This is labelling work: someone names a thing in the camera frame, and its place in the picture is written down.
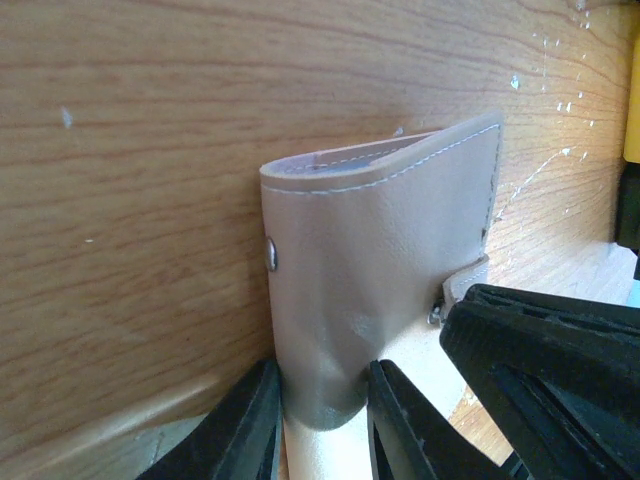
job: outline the beige leather case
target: beige leather case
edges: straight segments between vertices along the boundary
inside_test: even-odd
[[[502,117],[264,165],[292,479],[370,479],[365,371],[390,358],[445,416],[464,381],[427,322],[486,280]]]

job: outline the white stitching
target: white stitching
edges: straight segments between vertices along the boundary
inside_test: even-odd
[[[297,170],[331,167],[332,165],[338,165],[339,163],[355,162],[356,160],[360,160],[362,158],[375,157],[376,155],[388,155],[389,153],[397,152],[398,150],[400,149],[394,148],[392,150],[387,150],[386,152],[373,152],[373,153],[368,153],[367,155],[360,155],[358,157],[347,158],[345,160],[336,160],[335,162],[330,162],[330,163],[316,163],[312,165],[301,165],[299,167],[289,168],[285,170],[284,173],[293,173]]]
[[[491,125],[490,127],[486,127],[482,130],[480,130],[479,132],[474,133],[473,135],[469,135],[468,137],[463,138],[462,140],[459,140],[455,143],[452,143],[451,145],[447,145],[446,147],[438,150],[437,152],[433,152],[432,154],[428,155],[427,157],[417,161],[416,163],[409,165],[408,167],[400,170],[399,172],[396,172],[392,175],[389,175],[388,177],[382,178],[380,180],[376,180],[375,182],[372,183],[366,183],[364,185],[358,185],[355,187],[345,187],[345,188],[335,188],[335,189],[329,189],[329,190],[310,190],[310,191],[299,191],[299,190],[282,190],[280,188],[272,188],[272,187],[267,187],[265,185],[262,186],[262,188],[265,188],[267,190],[271,190],[273,192],[278,192],[278,193],[284,193],[284,194],[293,194],[293,195],[331,195],[333,193],[344,193],[344,192],[351,192],[351,191],[355,191],[355,190],[362,190],[364,188],[369,188],[369,187],[375,187],[377,185],[380,185],[382,183],[388,182],[389,180],[392,180],[396,177],[399,177],[401,175],[404,175],[405,173],[407,173],[410,170],[413,170],[416,167],[419,167],[420,165],[424,164],[426,161],[432,159],[433,157],[437,157],[438,155],[440,155],[441,153],[446,152],[447,150],[451,150],[454,147],[457,147],[458,145],[463,144],[464,142],[471,140],[472,138],[477,137],[478,135],[482,135],[483,133],[488,132],[489,130],[493,130],[494,128],[498,128],[500,129],[500,124],[496,123],[494,125]],[[497,169],[497,154],[498,154],[498,149],[496,149],[496,163],[494,166],[494,176],[495,176],[495,171]]]

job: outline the wooden surface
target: wooden surface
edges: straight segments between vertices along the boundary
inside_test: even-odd
[[[491,281],[624,301],[638,12],[584,3],[3,2],[3,478],[208,410],[271,351],[257,170],[282,156],[499,108]]]

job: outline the wooden board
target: wooden board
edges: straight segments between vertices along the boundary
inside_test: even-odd
[[[45,475],[202,413],[271,351],[257,170],[282,156],[499,108],[491,281],[623,302],[633,258],[611,238],[637,13],[3,2],[0,471]]]

